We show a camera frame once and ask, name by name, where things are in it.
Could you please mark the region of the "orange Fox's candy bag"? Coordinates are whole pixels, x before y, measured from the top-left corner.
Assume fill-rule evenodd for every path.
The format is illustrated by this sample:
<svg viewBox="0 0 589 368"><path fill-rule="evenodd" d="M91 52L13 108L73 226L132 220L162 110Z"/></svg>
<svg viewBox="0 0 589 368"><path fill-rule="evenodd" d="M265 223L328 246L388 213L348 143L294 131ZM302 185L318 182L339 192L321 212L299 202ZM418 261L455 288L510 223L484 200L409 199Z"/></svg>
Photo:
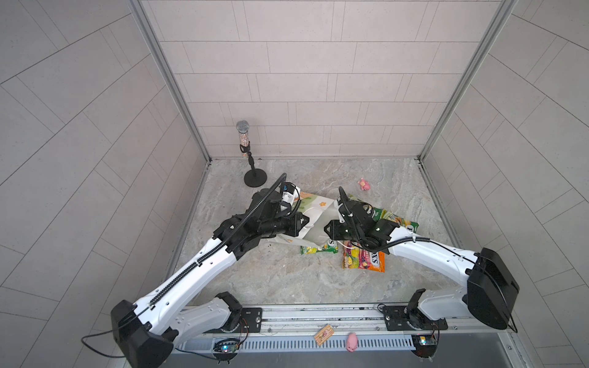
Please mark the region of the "orange Fox's candy bag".
<svg viewBox="0 0 589 368"><path fill-rule="evenodd" d="M341 245L343 247L343 268L385 273L386 257L383 252L366 251L351 242L342 242Z"/></svg>

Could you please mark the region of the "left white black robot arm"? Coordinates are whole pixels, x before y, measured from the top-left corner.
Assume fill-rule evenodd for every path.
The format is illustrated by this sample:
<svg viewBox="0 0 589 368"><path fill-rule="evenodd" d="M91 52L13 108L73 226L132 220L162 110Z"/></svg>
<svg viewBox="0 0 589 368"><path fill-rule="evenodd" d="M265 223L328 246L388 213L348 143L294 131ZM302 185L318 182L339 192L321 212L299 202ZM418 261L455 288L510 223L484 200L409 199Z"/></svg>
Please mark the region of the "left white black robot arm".
<svg viewBox="0 0 589 368"><path fill-rule="evenodd" d="M297 237L308 224L299 212L301 190L285 182L255 193L246 213L222 222L201 250L161 286L110 313L111 333L131 367L158 367L184 341L208 331L242 332L242 305L229 292L189 307L205 286L262 239Z"/></svg>

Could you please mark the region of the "green Fox's candy bag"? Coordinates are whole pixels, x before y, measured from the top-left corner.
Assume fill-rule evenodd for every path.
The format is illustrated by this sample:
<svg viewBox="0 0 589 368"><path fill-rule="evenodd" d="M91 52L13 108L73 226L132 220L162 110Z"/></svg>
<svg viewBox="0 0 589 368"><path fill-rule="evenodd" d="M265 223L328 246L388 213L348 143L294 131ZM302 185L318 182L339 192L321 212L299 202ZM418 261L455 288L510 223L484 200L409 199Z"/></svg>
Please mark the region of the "green Fox's candy bag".
<svg viewBox="0 0 589 368"><path fill-rule="evenodd" d="M388 221L395 222L399 226L403 226L403 227L411 230L412 232L416 232L419 228L419 224L417 222L413 222L408 219L404 219L401 216L398 216L391 211L387 211L386 209L374 208L373 220L378 222L381 219L386 219Z"/></svg>
<svg viewBox="0 0 589 368"><path fill-rule="evenodd" d="M365 213L367 213L369 216L374 215L374 207L368 202L365 202L351 194L348 196L348 202L353 206L360 206L362 210L365 211Z"/></svg>
<svg viewBox="0 0 589 368"><path fill-rule="evenodd" d="M330 245L328 243L320 246L320 247L311 247L311 246L302 246L301 247L301 254L302 255L309 255L309 254L317 254L321 252L329 252L333 254L338 253L338 248L336 245Z"/></svg>

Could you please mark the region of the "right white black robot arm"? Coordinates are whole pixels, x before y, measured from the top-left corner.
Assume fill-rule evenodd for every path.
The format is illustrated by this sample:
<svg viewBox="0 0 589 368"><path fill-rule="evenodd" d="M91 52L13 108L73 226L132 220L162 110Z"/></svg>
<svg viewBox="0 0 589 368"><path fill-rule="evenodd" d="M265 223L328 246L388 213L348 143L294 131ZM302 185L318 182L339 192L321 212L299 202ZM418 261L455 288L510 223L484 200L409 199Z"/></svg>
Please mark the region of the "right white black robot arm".
<svg viewBox="0 0 589 368"><path fill-rule="evenodd" d="M517 330L512 311L520 287L496 251L443 245L398 222L375 219L365 202L345 200L337 211L338 218L324 227L329 239L350 242L373 254L409 259L457 284L455 288L414 292L404 310L414 330L435 330L441 320L470 317L496 330Z"/></svg>

